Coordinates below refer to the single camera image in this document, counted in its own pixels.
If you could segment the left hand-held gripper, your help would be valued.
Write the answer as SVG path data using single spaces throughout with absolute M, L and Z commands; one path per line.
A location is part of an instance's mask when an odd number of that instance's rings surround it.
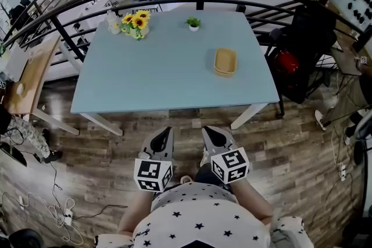
M 134 181 L 139 190 L 164 192 L 173 176 L 174 130 L 161 128 L 148 136 L 135 159 Z

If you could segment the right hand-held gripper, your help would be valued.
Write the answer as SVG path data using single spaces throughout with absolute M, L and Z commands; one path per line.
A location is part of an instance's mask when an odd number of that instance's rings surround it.
M 212 173 L 224 184 L 246 178 L 249 160 L 243 147 L 239 147 L 233 136 L 215 126 L 203 126 L 203 164 L 211 165 Z

